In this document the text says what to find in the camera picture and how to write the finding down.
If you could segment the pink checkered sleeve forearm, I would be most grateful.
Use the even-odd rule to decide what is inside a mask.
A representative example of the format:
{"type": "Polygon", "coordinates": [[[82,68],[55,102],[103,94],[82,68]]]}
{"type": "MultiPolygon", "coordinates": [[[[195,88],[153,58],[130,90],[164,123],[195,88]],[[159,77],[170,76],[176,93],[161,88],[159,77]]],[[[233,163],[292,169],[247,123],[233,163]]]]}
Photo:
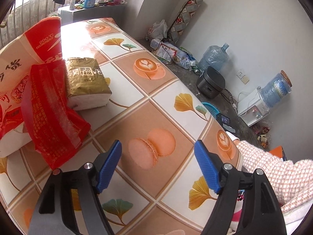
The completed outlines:
{"type": "Polygon", "coordinates": [[[287,234],[300,225],[312,206],[312,160],[284,161],[227,132],[244,158],[242,166],[252,173],[262,169],[281,204],[287,234]]]}

